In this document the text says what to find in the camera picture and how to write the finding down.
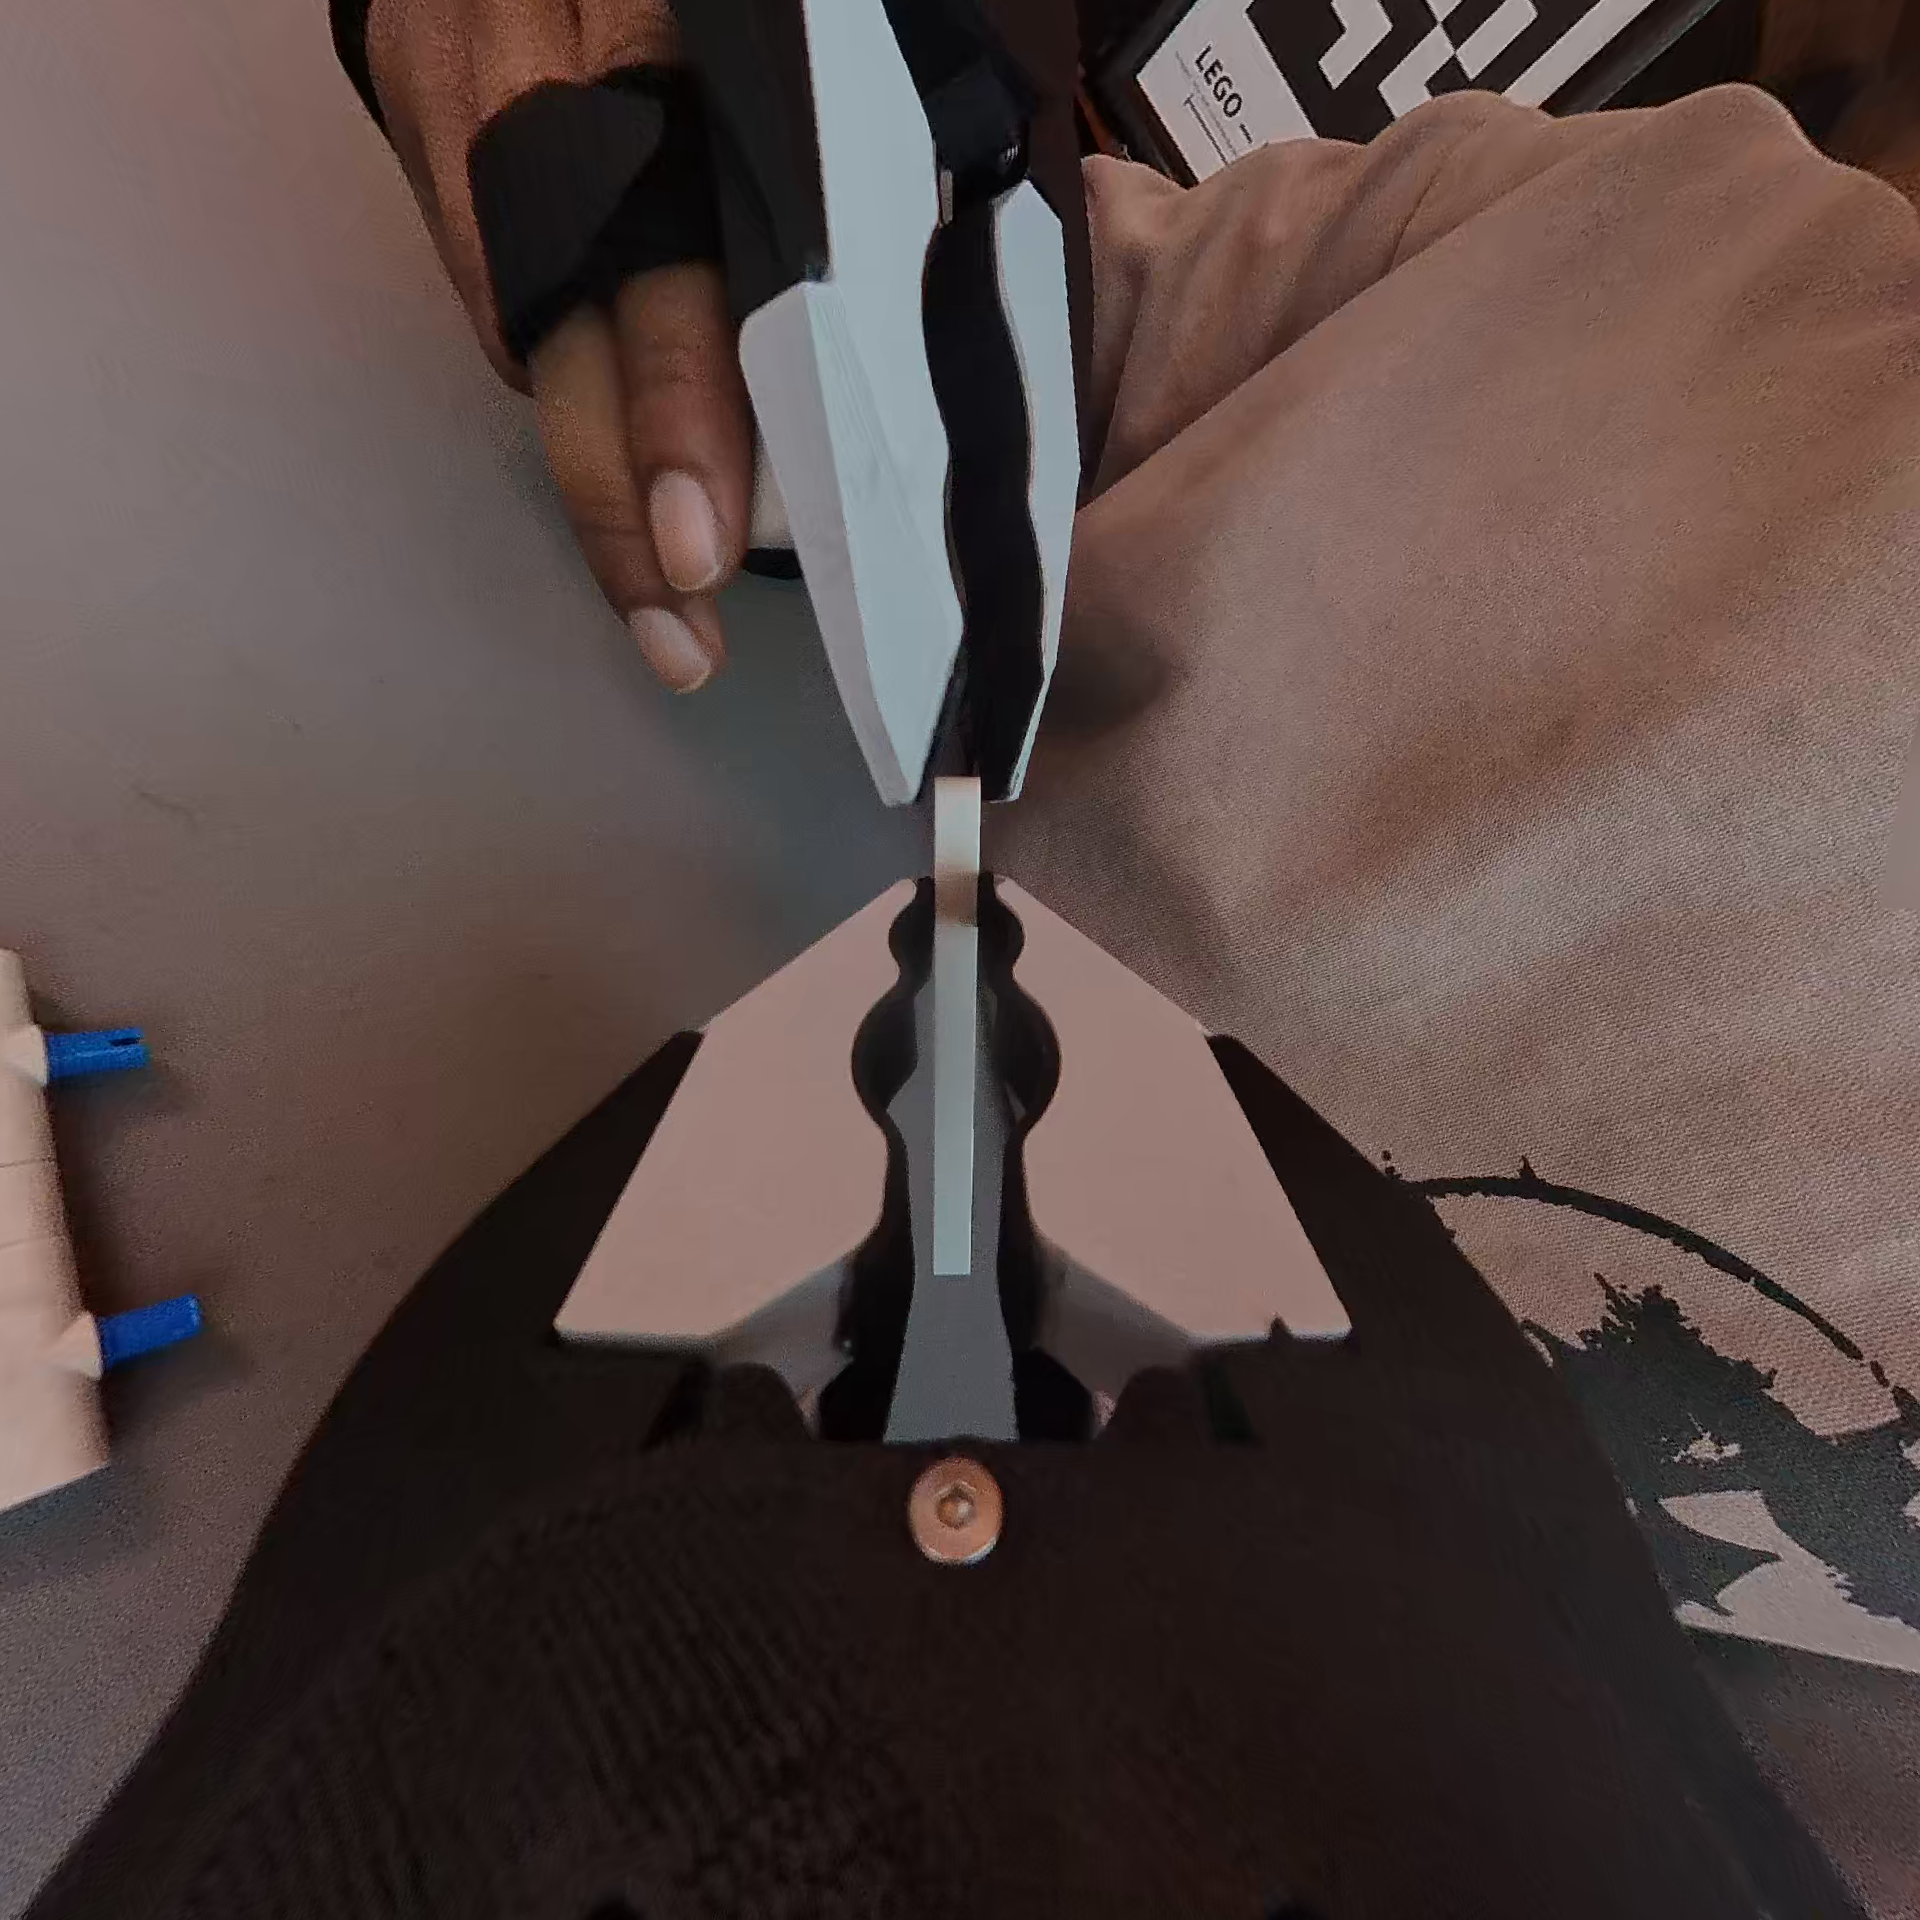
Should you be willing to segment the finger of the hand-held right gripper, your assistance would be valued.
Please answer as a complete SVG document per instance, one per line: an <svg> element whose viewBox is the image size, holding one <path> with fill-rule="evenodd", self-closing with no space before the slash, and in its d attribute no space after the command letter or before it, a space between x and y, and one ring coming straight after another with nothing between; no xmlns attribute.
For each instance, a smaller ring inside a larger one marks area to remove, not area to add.
<svg viewBox="0 0 1920 1920"><path fill-rule="evenodd" d="M985 802L1022 795L1060 655L1082 480L1065 229L1024 181L984 225L961 484L966 754Z"/></svg>
<svg viewBox="0 0 1920 1920"><path fill-rule="evenodd" d="M928 258L990 192L993 39L965 8L738 8L741 367L890 807L922 791L965 625Z"/></svg>

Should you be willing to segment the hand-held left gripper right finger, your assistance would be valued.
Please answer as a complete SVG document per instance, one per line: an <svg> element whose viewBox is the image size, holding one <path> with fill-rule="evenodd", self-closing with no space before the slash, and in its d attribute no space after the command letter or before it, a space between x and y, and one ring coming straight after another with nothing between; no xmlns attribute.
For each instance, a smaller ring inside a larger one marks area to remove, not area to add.
<svg viewBox="0 0 1920 1920"><path fill-rule="evenodd" d="M1182 1005L1009 879L976 888L976 1151L1017 1420L1146 1372L1354 1331L1241 1093Z"/></svg>

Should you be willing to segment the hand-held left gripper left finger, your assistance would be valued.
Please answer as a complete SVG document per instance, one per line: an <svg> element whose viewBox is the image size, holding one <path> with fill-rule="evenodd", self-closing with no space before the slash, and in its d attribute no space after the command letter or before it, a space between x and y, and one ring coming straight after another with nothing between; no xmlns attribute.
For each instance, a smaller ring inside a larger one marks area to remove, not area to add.
<svg viewBox="0 0 1920 1920"><path fill-rule="evenodd" d="M932 883L901 880L707 1024L564 1343L760 1365L822 1427L890 1425L918 1272L894 1105L930 935Z"/></svg>

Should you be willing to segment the long white holed brick beam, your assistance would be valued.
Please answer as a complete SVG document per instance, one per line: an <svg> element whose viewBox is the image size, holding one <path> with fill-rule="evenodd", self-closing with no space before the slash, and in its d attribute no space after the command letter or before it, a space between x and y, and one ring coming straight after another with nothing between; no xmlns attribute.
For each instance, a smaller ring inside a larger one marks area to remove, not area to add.
<svg viewBox="0 0 1920 1920"><path fill-rule="evenodd" d="M932 787L930 1273L974 1272L980 783Z"/></svg>

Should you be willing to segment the white connector with blue pins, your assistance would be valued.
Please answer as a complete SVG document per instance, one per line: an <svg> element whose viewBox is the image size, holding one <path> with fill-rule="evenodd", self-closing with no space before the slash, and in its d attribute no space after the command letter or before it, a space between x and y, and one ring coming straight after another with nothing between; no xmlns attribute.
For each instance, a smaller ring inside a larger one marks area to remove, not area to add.
<svg viewBox="0 0 1920 1920"><path fill-rule="evenodd" d="M147 1065L132 1027L45 1031L25 968L3 952L3 1512L100 1473L110 1459L104 1381L202 1333L192 1295L128 1313L83 1304L52 1093Z"/></svg>

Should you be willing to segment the person's right hand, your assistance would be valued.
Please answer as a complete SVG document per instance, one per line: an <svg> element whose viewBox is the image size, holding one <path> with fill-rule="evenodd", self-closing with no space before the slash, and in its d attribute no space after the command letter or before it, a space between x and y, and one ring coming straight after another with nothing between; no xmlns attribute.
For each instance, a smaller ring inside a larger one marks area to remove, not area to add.
<svg viewBox="0 0 1920 1920"><path fill-rule="evenodd" d="M662 3L373 3L368 75L440 263L493 373L536 402L568 527L650 669L677 692L723 668L717 612L752 529L755 425L724 279L632 276L515 367L469 188L475 132L540 83L682 63Z"/></svg>

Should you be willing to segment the black and white printed booklet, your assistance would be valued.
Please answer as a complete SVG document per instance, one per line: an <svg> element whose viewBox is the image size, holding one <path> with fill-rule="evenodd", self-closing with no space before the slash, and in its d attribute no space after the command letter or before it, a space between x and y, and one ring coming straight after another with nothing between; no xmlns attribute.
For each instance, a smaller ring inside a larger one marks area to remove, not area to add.
<svg viewBox="0 0 1920 1920"><path fill-rule="evenodd" d="M1194 186L1261 146L1368 141L1460 90L1550 105L1672 11L1650 3L1117 5L1085 92L1096 128L1117 154Z"/></svg>

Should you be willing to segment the beige printed sweatshirt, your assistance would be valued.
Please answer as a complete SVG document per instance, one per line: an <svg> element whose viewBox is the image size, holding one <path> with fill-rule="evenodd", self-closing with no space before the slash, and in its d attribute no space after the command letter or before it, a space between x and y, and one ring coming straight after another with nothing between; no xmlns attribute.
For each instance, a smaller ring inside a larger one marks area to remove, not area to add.
<svg viewBox="0 0 1920 1920"><path fill-rule="evenodd" d="M1284 1916L1916 1916L1916 211L1752 88L1084 162L1096 469L998 861L1352 1313L1110 1440Z"/></svg>

